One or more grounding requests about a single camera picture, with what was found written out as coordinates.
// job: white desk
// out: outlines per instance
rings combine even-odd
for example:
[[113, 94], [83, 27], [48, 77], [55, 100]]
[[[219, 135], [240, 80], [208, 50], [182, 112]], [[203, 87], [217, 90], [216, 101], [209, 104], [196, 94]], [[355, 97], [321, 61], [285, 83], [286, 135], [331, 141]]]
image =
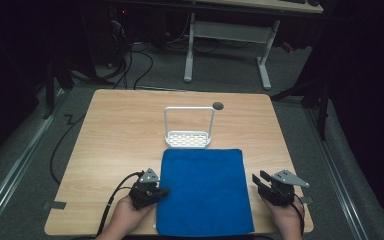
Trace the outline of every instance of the white desk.
[[[229, 4], [246, 7], [265, 8], [279, 11], [293, 11], [302, 13], [322, 13], [321, 6], [313, 7], [308, 3], [299, 4], [279, 0], [196, 0], [202, 3]], [[186, 56], [185, 82], [192, 81], [193, 72], [193, 43], [195, 37], [215, 38], [231, 41], [243, 41], [265, 44], [264, 51], [257, 57], [257, 66], [260, 70], [261, 81], [264, 89], [270, 90], [271, 84], [266, 69], [266, 61], [273, 45], [280, 20], [274, 21], [272, 27], [254, 27], [207, 21], [195, 21], [195, 14], [191, 14], [189, 30], [189, 49]]]

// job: wrist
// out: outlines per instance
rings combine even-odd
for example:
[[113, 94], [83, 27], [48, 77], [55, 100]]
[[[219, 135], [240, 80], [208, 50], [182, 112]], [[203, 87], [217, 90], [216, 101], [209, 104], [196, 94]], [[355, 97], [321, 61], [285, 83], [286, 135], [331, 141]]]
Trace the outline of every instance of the wrist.
[[123, 239], [127, 233], [123, 230], [108, 226], [101, 235], [99, 235], [96, 240], [121, 240]]
[[302, 240], [300, 221], [297, 217], [285, 217], [276, 222], [283, 240]]

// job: gray carpet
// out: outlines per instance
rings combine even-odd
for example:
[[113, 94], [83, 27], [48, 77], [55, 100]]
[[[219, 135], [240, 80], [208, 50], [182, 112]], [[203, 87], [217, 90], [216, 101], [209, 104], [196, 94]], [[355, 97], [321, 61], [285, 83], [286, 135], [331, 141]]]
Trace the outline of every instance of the gray carpet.
[[[274, 48], [267, 62], [272, 90], [262, 89], [255, 59], [243, 56], [228, 56], [222, 50], [211, 54], [195, 55], [194, 79], [183, 82], [185, 50], [166, 49], [165, 51], [147, 48], [143, 53], [153, 59], [151, 71], [145, 75], [138, 88], [169, 88], [189, 91], [243, 92], [276, 94], [293, 86], [311, 49], [297, 50], [291, 54]], [[150, 66], [150, 59], [140, 53], [133, 53], [132, 68], [128, 73], [128, 88]], [[98, 67], [100, 74], [109, 70]], [[53, 121], [32, 157], [30, 166], [24, 174], [16, 191], [0, 215], [0, 239], [71, 239], [71, 237], [53, 237], [44, 233], [44, 225], [49, 210], [44, 209], [45, 202], [52, 201], [58, 185], [50, 174], [50, 161], [57, 179], [61, 179], [71, 155], [82, 121], [72, 127], [70, 123], [80, 119], [86, 113], [93, 92], [100, 86], [91, 81], [77, 81], [76, 87], [67, 94], [53, 115]], [[314, 133], [314, 126], [308, 115], [297, 101], [299, 97], [288, 97], [274, 102], [276, 114], [290, 151], [297, 174], [311, 184], [304, 193], [312, 196], [314, 203], [309, 205], [314, 230], [305, 234], [305, 239], [354, 239], [352, 230], [342, 210], [340, 201], [329, 177], [325, 157]], [[332, 150], [341, 175], [347, 182], [349, 191], [360, 213], [369, 239], [384, 239], [384, 215], [376, 198], [367, 185], [363, 175], [349, 151], [346, 139], [335, 118], [333, 107], [329, 108], [327, 121], [327, 143]], [[0, 184], [10, 170], [16, 157], [31, 139], [44, 113], [44, 106], [38, 107], [31, 118], [13, 134], [0, 151]], [[67, 136], [58, 148], [58, 142], [69, 128]], [[277, 234], [270, 237], [280, 239]]]

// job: black cable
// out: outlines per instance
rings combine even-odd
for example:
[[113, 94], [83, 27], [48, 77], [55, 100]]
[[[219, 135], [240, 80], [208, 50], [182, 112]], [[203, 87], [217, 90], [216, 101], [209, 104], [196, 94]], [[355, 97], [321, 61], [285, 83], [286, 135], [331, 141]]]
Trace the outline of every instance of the black cable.
[[149, 71], [151, 71], [152, 66], [154, 66], [154, 60], [152, 60], [152, 57], [149, 56], [149, 55], [146, 54], [146, 53], [143, 53], [143, 52], [136, 52], [136, 51], [133, 51], [133, 53], [139, 53], [139, 54], [142, 54], [142, 55], [148, 57], [149, 60], [151, 60], [151, 65], [149, 66], [148, 70], [146, 70], [146, 72], [144, 72], [138, 79], [136, 79], [135, 83], [133, 84], [133, 90], [136, 90], [136, 85], [138, 84], [139, 80], [140, 80], [143, 76], [145, 76]]
[[71, 240], [85, 240], [85, 239], [95, 239], [93, 236], [80, 236], [80, 237], [74, 237]]
[[180, 42], [180, 41], [183, 41], [183, 40], [185, 40], [185, 39], [189, 39], [189, 37], [184, 37], [183, 35], [185, 35], [186, 29], [188, 29], [190, 18], [191, 18], [191, 14], [188, 13], [188, 17], [186, 18], [185, 27], [183, 28], [182, 33], [180, 33], [179, 37], [177, 37], [176, 39], [174, 39], [174, 40], [172, 40], [172, 41], [169, 41], [169, 42], [166, 42], [166, 43], [165, 43], [165, 46], [170, 47], [170, 48], [173, 48], [173, 47], [171, 47], [169, 44], [171, 44], [171, 43], [176, 43], [176, 42]]
[[145, 43], [145, 42], [142, 42], [142, 43], [133, 43], [133, 45], [132, 45], [132, 48], [131, 49], [133, 49], [133, 46], [134, 45], [145, 45], [145, 47], [143, 48], [143, 49], [140, 49], [140, 50], [135, 50], [135, 52], [143, 52], [143, 51], [145, 51], [145, 50], [148, 50], [148, 48], [149, 48], [149, 43]]
[[105, 210], [104, 210], [104, 213], [102, 214], [102, 218], [101, 218], [101, 224], [99, 225], [99, 229], [98, 229], [98, 232], [96, 233], [96, 236], [99, 236], [102, 231], [104, 230], [104, 226], [105, 226], [105, 220], [107, 219], [107, 216], [108, 216], [108, 212], [111, 208], [111, 204], [112, 202], [114, 201], [114, 196], [117, 194], [117, 192], [121, 189], [124, 189], [122, 188], [121, 186], [124, 184], [124, 182], [127, 181], [127, 179], [133, 177], [133, 176], [140, 176], [142, 173], [141, 172], [135, 172], [135, 173], [131, 173], [129, 174], [127, 177], [125, 177], [123, 179], [123, 181], [120, 182], [120, 184], [118, 184], [117, 188], [114, 190], [114, 192], [111, 194], [111, 197], [110, 199], [108, 200], [108, 203], [107, 203], [107, 206], [105, 207]]
[[166, 43], [165, 46], [168, 47], [168, 48], [171, 48], [171, 49], [175, 49], [175, 50], [183, 50], [183, 49], [185, 49], [185, 48], [187, 48], [189, 46], [188, 43], [183, 44], [182, 47], [173, 47], [171, 45], [172, 44], [181, 43], [182, 41], [185, 41], [185, 40], [189, 40], [189, 38], [185, 37], [185, 38], [179, 39], [179, 40], [177, 40], [175, 42]]
[[[123, 28], [123, 29], [124, 29], [124, 35], [122, 35], [122, 38], [121, 38], [120, 42], [118, 43], [118, 46], [116, 46], [116, 57], [115, 57], [116, 59], [120, 59], [120, 64], [118, 65], [117, 69], [115, 71], [113, 71], [112, 73], [109, 73], [107, 75], [100, 77], [102, 79], [106, 80], [109, 78], [113, 78], [113, 77], [119, 75], [123, 71], [126, 72], [125, 71], [126, 61], [124, 60], [124, 55], [130, 50], [129, 48], [131, 48], [129, 43], [132, 41], [133, 31], [131, 28], [129, 28], [129, 29]], [[73, 72], [71, 72], [71, 76], [73, 78], [76, 78], [76, 79], [81, 80], [81, 81], [91, 81], [91, 79], [78, 76]]]
[[304, 203], [301, 201], [301, 199], [296, 194], [295, 194], [295, 196], [298, 198], [299, 202], [302, 205], [302, 214], [301, 214], [301, 212], [298, 210], [298, 208], [295, 206], [295, 204], [293, 202], [291, 203], [291, 206], [295, 209], [295, 211], [298, 214], [300, 225], [301, 225], [301, 235], [303, 235], [304, 234], [304, 226], [305, 226], [305, 222], [304, 222], [304, 217], [305, 217]]
[[197, 43], [199, 43], [199, 42], [203, 42], [203, 43], [208, 43], [208, 42], [211, 43], [211, 42], [213, 42], [213, 43], [215, 44], [214, 48], [211, 49], [211, 50], [209, 50], [209, 51], [200, 51], [200, 50], [198, 50], [198, 49], [194, 46], [194, 47], [193, 47], [194, 51], [195, 51], [195, 52], [198, 52], [198, 53], [209, 54], [209, 53], [212, 53], [212, 52], [216, 51], [216, 50], [218, 49], [218, 47], [219, 47], [219, 42], [216, 41], [215, 39], [207, 39], [207, 41], [204, 40], [204, 39], [199, 39], [199, 40], [196, 41], [196, 42], [197, 42]]
[[262, 235], [262, 234], [253, 234], [253, 236], [258, 237], [258, 238], [268, 239], [268, 240], [274, 240], [273, 238], [266, 236], [266, 235]]
[[55, 157], [55, 154], [60, 146], [60, 144], [62, 143], [62, 141], [64, 140], [64, 138], [67, 136], [67, 134], [70, 132], [70, 130], [76, 126], [77, 123], [79, 123], [85, 116], [86, 114], [83, 114], [83, 116], [81, 116], [79, 119], [77, 119], [77, 121], [75, 121], [74, 123], [71, 122], [71, 118], [73, 117], [72, 115], [66, 115], [66, 116], [69, 116], [69, 120], [68, 120], [68, 123], [67, 124], [70, 124], [70, 128], [67, 129], [67, 131], [65, 131], [64, 135], [62, 135], [62, 137], [60, 138], [60, 140], [58, 141], [57, 145], [55, 146], [54, 148], [54, 151], [52, 152], [52, 155], [51, 155], [51, 160], [49, 162], [49, 168], [50, 168], [50, 171], [51, 171], [51, 175], [52, 175], [52, 178], [55, 180], [55, 182], [60, 185], [61, 184], [61, 181], [58, 180], [58, 178], [55, 176], [55, 173], [54, 173], [54, 166], [53, 166], [53, 163], [54, 163], [54, 157]]
[[114, 84], [113, 89], [116, 89], [118, 84], [120, 84], [120, 82], [123, 81], [123, 80], [124, 80], [124, 87], [125, 87], [125, 89], [127, 89], [127, 73], [129, 72], [130, 68], [132, 67], [132, 51], [131, 51], [131, 48], [130, 48], [130, 51], [129, 51], [129, 55], [130, 55], [129, 66], [127, 67], [127, 70], [126, 69], [124, 70], [123, 75]]
[[219, 42], [220, 45], [223, 45], [223, 46], [226, 46], [226, 47], [230, 47], [230, 48], [236, 48], [236, 49], [246, 48], [248, 46], [253, 46], [253, 45], [257, 44], [257, 43], [253, 43], [253, 42], [247, 42], [247, 43], [242, 44], [241, 46], [235, 46], [235, 45], [224, 43], [222, 41], [218, 41], [218, 42]]

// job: cable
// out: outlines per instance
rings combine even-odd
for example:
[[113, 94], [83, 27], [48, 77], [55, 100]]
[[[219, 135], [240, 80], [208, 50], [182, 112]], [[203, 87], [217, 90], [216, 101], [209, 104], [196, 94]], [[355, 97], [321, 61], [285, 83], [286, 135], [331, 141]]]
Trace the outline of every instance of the cable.
[[[189, 37], [184, 37], [182, 39], [177, 40], [176, 42], [171, 42], [170, 44], [180, 43], [181, 41], [188, 40], [188, 39], [189, 39]], [[189, 46], [187, 43], [185, 43], [182, 47], [173, 47], [170, 44], [166, 44], [166, 47], [171, 48], [171, 49], [175, 49], [175, 50], [183, 50], [185, 48], [188, 48], [188, 46]]]
[[152, 60], [152, 57], [149, 56], [149, 55], [146, 54], [146, 53], [143, 53], [143, 52], [136, 52], [136, 51], [133, 51], [133, 53], [139, 53], [139, 54], [142, 54], [142, 55], [148, 57], [149, 60], [151, 60], [151, 66], [149, 66], [148, 70], [146, 70], [146, 72], [144, 72], [138, 79], [136, 79], [135, 83], [133, 84], [133, 90], [136, 90], [136, 85], [138, 84], [139, 80], [140, 80], [143, 76], [145, 76], [149, 71], [151, 71], [152, 66], [154, 66], [154, 60]]
[[71, 118], [73, 117], [73, 115], [65, 115], [66, 117], [69, 117], [68, 119], [68, 123], [70, 126], [70, 128], [67, 129], [67, 131], [65, 131], [64, 135], [62, 135], [62, 137], [60, 138], [60, 140], [58, 141], [57, 145], [55, 146], [54, 148], [54, 151], [52, 152], [52, 155], [51, 155], [51, 160], [49, 162], [49, 168], [50, 168], [50, 171], [51, 171], [51, 175], [52, 175], [52, 178], [55, 180], [55, 182], [60, 185], [61, 184], [61, 181], [58, 180], [58, 178], [55, 176], [55, 173], [54, 173], [54, 167], [53, 167], [53, 162], [54, 162], [54, 157], [55, 157], [55, 154], [60, 146], [60, 144], [62, 143], [62, 141], [64, 140], [64, 138], [67, 136], [67, 134], [70, 132], [70, 130], [76, 126], [77, 123], [80, 122], [80, 120], [82, 120], [86, 114], [83, 114], [83, 116], [81, 116], [79, 119], [77, 119], [77, 121], [75, 121], [74, 123], [71, 122]]
[[298, 214], [298, 217], [299, 217], [299, 221], [300, 221], [300, 225], [301, 225], [301, 235], [304, 234], [304, 226], [305, 226], [305, 222], [304, 222], [304, 217], [305, 217], [305, 208], [304, 208], [304, 203], [301, 201], [301, 199], [295, 194], [295, 196], [298, 198], [299, 202], [301, 203], [302, 205], [302, 214], [301, 212], [298, 210], [298, 208], [295, 206], [294, 203], [291, 203], [291, 206], [295, 209], [295, 211], [297, 212]]
[[140, 50], [135, 50], [135, 51], [136, 51], [136, 52], [143, 52], [143, 51], [145, 51], [145, 50], [148, 50], [148, 48], [149, 48], [149, 43], [146, 43], [146, 42], [135, 42], [135, 43], [133, 43], [132, 45], [134, 46], [134, 45], [142, 45], [142, 44], [145, 45], [145, 48], [140, 49]]
[[112, 202], [114, 201], [114, 196], [117, 194], [117, 192], [121, 189], [124, 189], [124, 187], [122, 188], [121, 186], [124, 184], [124, 182], [127, 181], [127, 179], [133, 177], [133, 176], [138, 176], [140, 177], [142, 173], [141, 172], [135, 172], [135, 173], [131, 173], [129, 174], [127, 177], [125, 177], [123, 179], [123, 181], [120, 182], [120, 184], [118, 184], [117, 188], [114, 190], [114, 192], [111, 194], [111, 197], [110, 199], [108, 200], [108, 203], [107, 203], [107, 206], [105, 207], [105, 210], [104, 210], [104, 213], [102, 214], [102, 219], [101, 219], [101, 224], [99, 225], [99, 229], [98, 229], [98, 232], [96, 233], [96, 236], [99, 236], [102, 231], [104, 230], [104, 225], [105, 225], [105, 220], [107, 219], [107, 216], [108, 216], [108, 212], [111, 208], [111, 204]]
[[246, 48], [248, 46], [257, 45], [257, 43], [247, 42], [247, 43], [242, 44], [241, 46], [235, 46], [235, 45], [223, 43], [223, 41], [219, 41], [219, 44], [223, 45], [223, 46], [226, 46], [226, 47], [230, 47], [230, 48], [236, 48], [236, 49], [241, 49], [241, 48]]
[[132, 67], [132, 48], [131, 48], [131, 47], [130, 47], [130, 50], [129, 50], [129, 55], [130, 55], [129, 66], [128, 66], [127, 70], [124, 69], [124, 73], [123, 73], [123, 75], [122, 75], [122, 76], [118, 79], [118, 81], [114, 84], [113, 89], [116, 89], [117, 86], [118, 86], [118, 84], [119, 84], [121, 81], [123, 81], [123, 79], [124, 79], [124, 87], [125, 87], [125, 89], [127, 89], [127, 78], [126, 78], [126, 76], [127, 76], [127, 73], [129, 72], [130, 68]]
[[182, 31], [182, 33], [179, 35], [179, 37], [176, 38], [176, 39], [173, 40], [173, 41], [166, 42], [166, 45], [168, 45], [168, 44], [170, 44], [170, 43], [175, 43], [175, 42], [178, 42], [178, 41], [182, 41], [182, 40], [188, 38], [188, 37], [185, 37], [185, 38], [182, 38], [182, 37], [183, 37], [183, 35], [185, 34], [186, 29], [188, 28], [188, 23], [189, 23], [189, 19], [190, 19], [190, 17], [191, 17], [191, 14], [189, 13], [189, 14], [188, 14], [188, 17], [186, 18], [185, 27], [183, 28], [183, 31]]
[[219, 47], [219, 42], [216, 41], [215, 39], [206, 39], [206, 40], [204, 40], [204, 39], [201, 38], [201, 39], [199, 39], [199, 41], [196, 41], [196, 42], [197, 43], [199, 43], [199, 42], [203, 42], [203, 43], [213, 42], [215, 44], [214, 48], [209, 50], [209, 51], [200, 51], [196, 47], [193, 47], [193, 50], [195, 52], [198, 52], [198, 53], [209, 54], [209, 53], [212, 53], [215, 50], [217, 50], [217, 48]]
[[253, 234], [253, 236], [258, 237], [258, 238], [268, 239], [268, 240], [274, 240], [273, 238], [266, 236], [266, 235], [262, 235], [262, 234]]
[[71, 240], [85, 240], [85, 239], [95, 239], [95, 237], [93, 237], [93, 236], [80, 236], [80, 237], [71, 238]]
[[[115, 58], [120, 60], [120, 64], [118, 65], [117, 69], [114, 72], [100, 77], [100, 78], [105, 79], [105, 80], [107, 80], [109, 78], [113, 78], [113, 77], [119, 75], [123, 71], [125, 72], [127, 64], [126, 64], [126, 61], [124, 60], [124, 56], [130, 50], [131, 46], [129, 43], [131, 42], [131, 40], [133, 38], [133, 31], [131, 28], [129, 28], [129, 29], [123, 28], [123, 25], [120, 24], [118, 21], [115, 21], [115, 20], [111, 20], [110, 23], [117, 27], [116, 30], [113, 30], [112, 37], [114, 38], [114, 40], [116, 42], [115, 43], [115, 45], [116, 45]], [[75, 74], [74, 72], [71, 72], [71, 76], [73, 78], [81, 80], [81, 81], [91, 81], [91, 79], [81, 77], [81, 76]]]

